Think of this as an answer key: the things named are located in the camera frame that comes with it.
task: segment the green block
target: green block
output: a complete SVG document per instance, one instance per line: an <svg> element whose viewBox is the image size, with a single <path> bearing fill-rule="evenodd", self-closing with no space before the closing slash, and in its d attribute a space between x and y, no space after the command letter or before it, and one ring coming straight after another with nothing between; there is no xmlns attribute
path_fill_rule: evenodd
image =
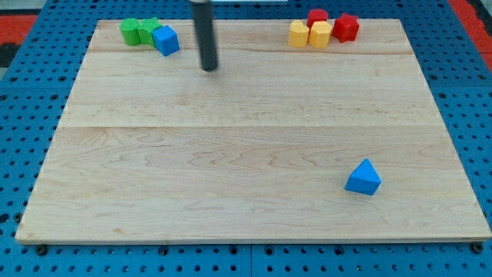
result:
<svg viewBox="0 0 492 277"><path fill-rule="evenodd" d="M140 42L142 44L154 46L154 39L152 38L152 32L160 27L162 27L162 25L159 24L157 18L142 19L141 24L138 27L138 35L140 36Z"/></svg>
<svg viewBox="0 0 492 277"><path fill-rule="evenodd" d="M140 44L139 26L140 22L135 18L127 18L121 22L120 31L126 45L135 46Z"/></svg>

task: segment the yellow block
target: yellow block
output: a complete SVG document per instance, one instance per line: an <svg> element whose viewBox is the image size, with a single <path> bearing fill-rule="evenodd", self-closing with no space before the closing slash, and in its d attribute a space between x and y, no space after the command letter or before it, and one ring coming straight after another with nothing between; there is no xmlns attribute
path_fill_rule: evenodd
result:
<svg viewBox="0 0 492 277"><path fill-rule="evenodd" d="M308 43L309 27L301 20L294 20L289 31L289 46L304 47Z"/></svg>
<svg viewBox="0 0 492 277"><path fill-rule="evenodd" d="M315 22L309 34L309 44L315 48L326 48L333 27L328 22Z"/></svg>

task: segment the toy block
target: toy block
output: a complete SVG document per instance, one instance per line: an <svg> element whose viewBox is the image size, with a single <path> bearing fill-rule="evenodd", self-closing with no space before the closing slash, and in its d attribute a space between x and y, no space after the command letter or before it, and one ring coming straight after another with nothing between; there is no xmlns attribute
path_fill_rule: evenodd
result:
<svg viewBox="0 0 492 277"><path fill-rule="evenodd" d="M138 26L140 26L140 22L135 18L127 18L121 22L120 31L126 45L135 46L140 44Z"/></svg>
<svg viewBox="0 0 492 277"><path fill-rule="evenodd" d="M308 28L311 28L313 26L313 23L315 23L315 22L327 21L327 20L328 20L328 13L321 8L312 9L307 14L307 26L308 26Z"/></svg>
<svg viewBox="0 0 492 277"><path fill-rule="evenodd" d="M333 28L328 22L315 22L309 33L309 44L315 48L326 48Z"/></svg>
<svg viewBox="0 0 492 277"><path fill-rule="evenodd" d="M152 32L155 48L164 56L179 50L178 35L169 26L158 28Z"/></svg>
<svg viewBox="0 0 492 277"><path fill-rule="evenodd" d="M142 19L141 24L138 27L138 36L140 36L140 42L142 44L154 46L154 39L152 38L152 32L162 27L157 21L157 18Z"/></svg>
<svg viewBox="0 0 492 277"><path fill-rule="evenodd" d="M340 42L354 41L359 31L358 17L356 15L341 14L335 19L332 35Z"/></svg>
<svg viewBox="0 0 492 277"><path fill-rule="evenodd" d="M309 28L301 20L294 20L289 31L289 46L304 47L308 43Z"/></svg>
<svg viewBox="0 0 492 277"><path fill-rule="evenodd" d="M374 169L371 161L365 159L348 178L345 189L359 192L365 195L374 195L381 184L381 179Z"/></svg>

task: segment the wooden board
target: wooden board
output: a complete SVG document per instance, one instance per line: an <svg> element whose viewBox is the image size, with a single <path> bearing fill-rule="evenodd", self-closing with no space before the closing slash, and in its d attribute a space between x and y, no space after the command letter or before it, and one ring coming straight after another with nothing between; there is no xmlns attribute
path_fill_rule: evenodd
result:
<svg viewBox="0 0 492 277"><path fill-rule="evenodd" d="M398 20L289 48L217 21L206 73L99 22L17 231L25 244L460 242L491 237ZM369 158L375 196L344 190Z"/></svg>

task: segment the blue cube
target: blue cube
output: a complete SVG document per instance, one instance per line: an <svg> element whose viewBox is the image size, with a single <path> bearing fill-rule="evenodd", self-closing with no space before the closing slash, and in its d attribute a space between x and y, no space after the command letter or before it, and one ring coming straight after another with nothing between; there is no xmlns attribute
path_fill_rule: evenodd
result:
<svg viewBox="0 0 492 277"><path fill-rule="evenodd" d="M381 184L381 179L371 161L365 159L348 178L345 189L365 195L374 195Z"/></svg>
<svg viewBox="0 0 492 277"><path fill-rule="evenodd" d="M155 48L164 56L179 50L178 35L169 26L160 27L152 32Z"/></svg>

